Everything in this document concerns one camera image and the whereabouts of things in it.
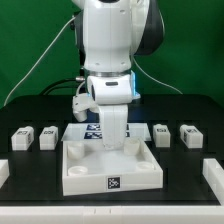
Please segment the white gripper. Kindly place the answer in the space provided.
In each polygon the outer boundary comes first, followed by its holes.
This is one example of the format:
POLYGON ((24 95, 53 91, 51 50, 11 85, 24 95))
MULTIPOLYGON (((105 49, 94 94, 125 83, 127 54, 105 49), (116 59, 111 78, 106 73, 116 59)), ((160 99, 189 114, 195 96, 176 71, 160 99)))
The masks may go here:
POLYGON ((127 105, 99 106, 99 121, 106 150, 121 149, 124 145, 128 118, 127 105))

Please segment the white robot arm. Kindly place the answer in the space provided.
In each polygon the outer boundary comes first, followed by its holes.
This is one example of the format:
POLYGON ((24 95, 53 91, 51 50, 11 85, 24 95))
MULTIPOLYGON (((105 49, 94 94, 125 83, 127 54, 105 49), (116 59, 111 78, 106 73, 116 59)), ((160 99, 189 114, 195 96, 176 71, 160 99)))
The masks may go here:
POLYGON ((87 92, 73 98, 77 120, 86 111, 99 115, 107 150, 124 145, 128 104, 135 98, 131 58, 150 55, 162 43, 164 23, 157 0, 72 0, 77 45, 84 51, 87 92))

